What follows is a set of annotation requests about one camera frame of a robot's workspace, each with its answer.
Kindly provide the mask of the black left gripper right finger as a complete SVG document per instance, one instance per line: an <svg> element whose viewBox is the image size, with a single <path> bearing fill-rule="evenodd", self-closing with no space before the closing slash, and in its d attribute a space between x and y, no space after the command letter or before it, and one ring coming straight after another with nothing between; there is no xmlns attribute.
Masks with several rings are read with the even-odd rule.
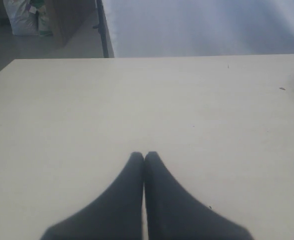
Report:
<svg viewBox="0 0 294 240"><path fill-rule="evenodd" d="M144 184L151 240L251 240L250 232L189 194L157 152L147 153Z"/></svg>

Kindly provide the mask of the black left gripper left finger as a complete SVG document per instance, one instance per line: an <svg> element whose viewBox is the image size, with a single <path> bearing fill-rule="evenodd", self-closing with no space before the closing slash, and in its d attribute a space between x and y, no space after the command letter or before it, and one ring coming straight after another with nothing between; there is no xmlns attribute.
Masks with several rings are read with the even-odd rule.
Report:
<svg viewBox="0 0 294 240"><path fill-rule="evenodd" d="M130 155L114 182L92 203L49 227L43 240L140 240L144 157Z"/></svg>

